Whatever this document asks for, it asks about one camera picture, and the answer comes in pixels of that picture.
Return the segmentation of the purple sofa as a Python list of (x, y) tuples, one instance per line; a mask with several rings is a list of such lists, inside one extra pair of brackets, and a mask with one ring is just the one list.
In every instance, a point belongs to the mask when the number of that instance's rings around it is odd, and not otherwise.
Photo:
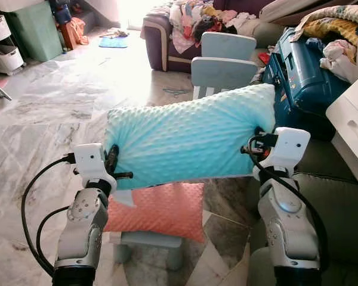
[[(234, 10), (257, 14), (274, 0), (214, 0), (217, 10)], [(275, 45), (282, 36), (285, 26), (262, 22), (253, 34), (258, 48)], [(143, 19), (141, 38), (146, 41), (146, 51), (152, 69), (163, 72), (190, 73), (191, 60), (201, 55), (201, 46), (191, 44), (183, 52), (177, 51), (172, 42), (173, 25), (167, 15), (148, 14)]]

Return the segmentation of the white storage trolley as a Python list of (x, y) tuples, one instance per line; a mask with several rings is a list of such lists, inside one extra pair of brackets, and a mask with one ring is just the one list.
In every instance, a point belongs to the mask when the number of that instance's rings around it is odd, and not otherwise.
[(23, 57), (18, 46), (12, 41), (11, 30), (7, 20), (0, 14), (0, 73), (18, 73), (24, 66)]

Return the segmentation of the blue hard suitcase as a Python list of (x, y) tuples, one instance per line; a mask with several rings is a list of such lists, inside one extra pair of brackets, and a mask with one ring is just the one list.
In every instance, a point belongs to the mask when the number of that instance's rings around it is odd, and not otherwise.
[(306, 38), (291, 42), (293, 27), (286, 28), (271, 54), (261, 79), (275, 87), (276, 126), (310, 132), (313, 137), (330, 137), (334, 126), (327, 107), (348, 88), (348, 82), (320, 66), (323, 55), (307, 46)]

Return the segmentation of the small blue floor mat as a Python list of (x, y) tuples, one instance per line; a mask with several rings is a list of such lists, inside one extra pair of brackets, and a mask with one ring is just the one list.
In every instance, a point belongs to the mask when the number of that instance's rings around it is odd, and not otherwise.
[(99, 47), (101, 48), (127, 48), (129, 46), (129, 38), (127, 36), (102, 36)]

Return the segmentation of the yellow patterned blanket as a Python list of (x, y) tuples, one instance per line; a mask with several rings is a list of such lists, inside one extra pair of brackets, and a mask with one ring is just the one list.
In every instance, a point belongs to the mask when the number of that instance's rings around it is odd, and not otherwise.
[(302, 17), (289, 41), (296, 42), (302, 35), (323, 38), (331, 32), (358, 46), (358, 5), (326, 7), (307, 14)]

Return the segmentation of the orange draped cloth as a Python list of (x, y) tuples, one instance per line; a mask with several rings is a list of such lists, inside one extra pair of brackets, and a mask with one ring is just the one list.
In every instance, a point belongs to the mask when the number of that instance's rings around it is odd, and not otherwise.
[(57, 23), (57, 30), (61, 32), (64, 51), (75, 49), (78, 45), (89, 45), (90, 41), (85, 35), (86, 24), (78, 17), (72, 17), (64, 24)]

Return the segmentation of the dark green leather sofa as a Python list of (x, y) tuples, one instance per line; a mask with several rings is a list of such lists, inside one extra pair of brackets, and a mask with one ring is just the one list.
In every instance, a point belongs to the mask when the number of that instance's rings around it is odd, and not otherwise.
[(322, 286), (358, 286), (358, 182), (328, 141), (311, 139), (294, 179), (326, 227), (329, 267)]

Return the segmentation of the green plastic cabinet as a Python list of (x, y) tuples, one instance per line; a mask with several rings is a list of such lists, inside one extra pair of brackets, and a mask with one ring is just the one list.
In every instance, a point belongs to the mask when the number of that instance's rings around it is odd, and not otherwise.
[(62, 54), (48, 0), (0, 0), (0, 14), (7, 19), (24, 60), (45, 62)]

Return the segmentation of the pink dotted minky pillow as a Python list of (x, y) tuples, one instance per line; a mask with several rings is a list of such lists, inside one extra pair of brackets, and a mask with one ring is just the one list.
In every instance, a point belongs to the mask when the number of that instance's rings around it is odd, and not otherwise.
[(132, 189), (130, 206), (113, 195), (104, 231), (150, 231), (203, 243), (203, 188), (203, 183), (171, 183)]

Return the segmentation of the pile of mixed clothes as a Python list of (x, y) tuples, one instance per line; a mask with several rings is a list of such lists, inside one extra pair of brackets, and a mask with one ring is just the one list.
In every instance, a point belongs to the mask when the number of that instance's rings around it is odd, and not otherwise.
[(248, 12), (219, 10), (212, 0), (174, 0), (168, 9), (172, 25), (171, 42), (182, 54), (190, 47), (199, 47), (206, 31), (243, 34), (246, 24), (258, 24), (258, 17)]

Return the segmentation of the teal dotted minky pillow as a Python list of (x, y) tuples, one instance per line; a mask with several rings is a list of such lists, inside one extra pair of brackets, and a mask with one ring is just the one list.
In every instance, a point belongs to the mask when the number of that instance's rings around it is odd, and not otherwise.
[(104, 146), (119, 148), (115, 200), (135, 206), (132, 191), (171, 182), (251, 175), (241, 148), (257, 129), (274, 128), (274, 86), (248, 85), (159, 107), (119, 107), (107, 115)]

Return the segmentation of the white crumpled cloth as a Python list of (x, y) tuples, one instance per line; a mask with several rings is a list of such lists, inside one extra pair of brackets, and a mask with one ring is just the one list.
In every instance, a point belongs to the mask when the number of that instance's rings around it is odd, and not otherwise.
[(357, 48), (346, 40), (335, 40), (323, 47), (320, 66), (337, 78), (353, 83), (358, 80)]

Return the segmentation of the white plastic drawer box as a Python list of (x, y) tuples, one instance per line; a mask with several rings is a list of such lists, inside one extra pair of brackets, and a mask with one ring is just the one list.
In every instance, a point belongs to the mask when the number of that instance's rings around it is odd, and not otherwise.
[(335, 128), (331, 142), (358, 181), (358, 80), (330, 104), (326, 116)]

